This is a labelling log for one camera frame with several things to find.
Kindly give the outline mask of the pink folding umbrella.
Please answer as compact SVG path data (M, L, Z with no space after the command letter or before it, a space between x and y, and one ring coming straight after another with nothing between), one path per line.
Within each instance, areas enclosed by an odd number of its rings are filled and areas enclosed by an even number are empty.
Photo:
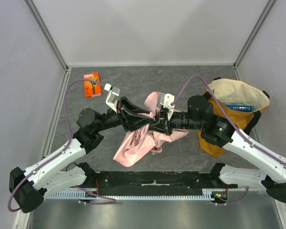
M162 152L161 145L164 142L173 142L188 135L187 130L173 129L171 135L166 135L153 130L149 126L128 132L120 147L115 153L113 160L125 167L131 167L149 152Z

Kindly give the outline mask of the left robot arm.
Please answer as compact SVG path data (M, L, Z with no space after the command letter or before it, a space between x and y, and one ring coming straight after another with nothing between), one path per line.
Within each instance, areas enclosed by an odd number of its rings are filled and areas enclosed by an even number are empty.
M113 108L99 113L91 108L83 109L79 114L79 129L72 133L69 140L51 155L36 164L10 172L8 210L15 200L19 210L29 213L41 205L48 196L62 189L86 183L93 173L89 165L77 166L70 173L59 173L74 160L90 153L104 139L100 131L122 126L125 131L135 131L141 127L155 124L149 112L132 104L126 97L117 100Z

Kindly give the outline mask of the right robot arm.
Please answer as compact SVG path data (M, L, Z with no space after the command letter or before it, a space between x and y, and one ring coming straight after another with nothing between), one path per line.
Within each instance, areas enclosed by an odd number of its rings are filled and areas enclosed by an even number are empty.
M253 169L215 165L213 170L221 182L248 187L262 187L277 201L286 203L286 157L253 140L226 117L214 113L214 106L203 96L187 101L187 112L173 112L162 106L150 130L172 136L175 129L200 130L200 137L212 146L231 151L256 166Z

